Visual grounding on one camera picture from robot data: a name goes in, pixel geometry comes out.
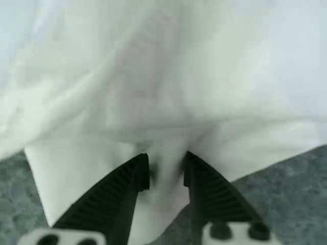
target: white cloth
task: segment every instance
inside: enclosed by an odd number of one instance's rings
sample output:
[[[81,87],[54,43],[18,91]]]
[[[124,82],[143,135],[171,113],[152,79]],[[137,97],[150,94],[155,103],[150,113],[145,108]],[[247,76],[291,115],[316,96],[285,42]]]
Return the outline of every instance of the white cloth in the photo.
[[[187,150],[232,181],[327,142],[326,1],[0,3],[0,158],[25,149],[50,225],[148,152],[145,244],[189,201]]]

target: ribbed black plastic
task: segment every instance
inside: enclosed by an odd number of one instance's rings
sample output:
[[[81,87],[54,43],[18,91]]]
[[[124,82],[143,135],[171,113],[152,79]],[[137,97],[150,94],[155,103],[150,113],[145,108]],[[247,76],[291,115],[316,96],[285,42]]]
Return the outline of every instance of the ribbed black plastic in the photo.
[[[196,155],[185,157],[184,185],[189,188],[193,245],[200,245],[208,222],[260,221],[258,213],[214,168]]]
[[[137,193],[149,187],[149,159],[140,154],[93,186],[53,228],[98,231],[107,244],[126,245]]]

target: speckled surface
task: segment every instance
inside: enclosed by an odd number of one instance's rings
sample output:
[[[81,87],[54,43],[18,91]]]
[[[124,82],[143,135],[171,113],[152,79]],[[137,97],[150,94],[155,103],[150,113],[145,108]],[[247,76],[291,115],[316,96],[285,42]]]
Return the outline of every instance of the speckled surface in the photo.
[[[289,245],[327,244],[327,147],[321,147],[242,178],[236,188]],[[0,244],[46,221],[23,154],[0,162]],[[191,244],[186,207],[157,245]]]

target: white plastic part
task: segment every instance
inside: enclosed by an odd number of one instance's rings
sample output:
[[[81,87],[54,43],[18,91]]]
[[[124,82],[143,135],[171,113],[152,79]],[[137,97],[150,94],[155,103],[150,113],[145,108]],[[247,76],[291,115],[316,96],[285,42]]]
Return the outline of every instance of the white plastic part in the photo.
[[[202,245],[282,245],[277,240],[274,234],[270,234],[270,239],[267,241],[259,241],[249,237],[248,230],[250,228],[249,223],[228,223],[232,238],[229,240],[217,240],[210,236],[210,228],[213,224],[208,223],[204,226],[202,232]]]
[[[59,238],[58,243],[49,243],[50,245],[79,245],[80,242],[86,239],[95,241],[96,243],[94,245],[107,245],[104,235],[99,232],[44,228],[36,229],[23,236],[17,245],[38,245],[38,242],[48,235],[55,235]]]

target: gray floor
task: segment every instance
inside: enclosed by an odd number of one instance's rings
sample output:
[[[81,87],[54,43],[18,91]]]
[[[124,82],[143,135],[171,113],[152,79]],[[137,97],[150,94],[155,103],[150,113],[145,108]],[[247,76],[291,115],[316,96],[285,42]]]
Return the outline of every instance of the gray floor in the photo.
[[[327,147],[275,164],[242,178],[236,188],[278,237],[289,245],[327,244]],[[23,154],[0,162],[0,245],[14,245],[46,227],[42,206]],[[191,244],[186,207],[157,242]]]

